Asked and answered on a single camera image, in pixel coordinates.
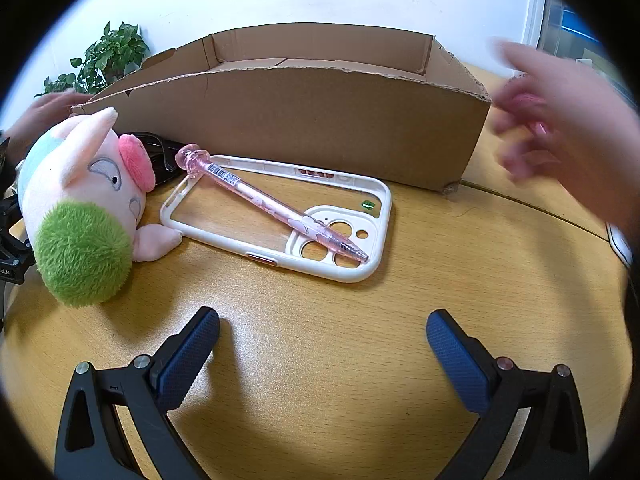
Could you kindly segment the person's left hand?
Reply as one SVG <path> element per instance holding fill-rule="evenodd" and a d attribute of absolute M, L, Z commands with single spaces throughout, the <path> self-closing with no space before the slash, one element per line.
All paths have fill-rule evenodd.
<path fill-rule="evenodd" d="M 17 165 L 35 140 L 59 122 L 69 118 L 73 106 L 84 104 L 90 99 L 90 94 L 72 89 L 48 93 L 35 99 L 22 116 L 6 130 L 6 137 L 9 139 L 6 149 L 8 161 Z"/>

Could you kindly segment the person's right hand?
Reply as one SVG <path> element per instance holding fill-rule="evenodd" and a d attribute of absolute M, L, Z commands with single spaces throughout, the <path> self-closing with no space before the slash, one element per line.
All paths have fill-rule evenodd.
<path fill-rule="evenodd" d="M 523 127 L 500 164 L 514 182 L 544 178 L 563 188 L 631 246 L 639 244 L 639 116 L 592 68 L 524 44 L 500 42 L 520 74 L 492 97 L 497 136 Z"/>

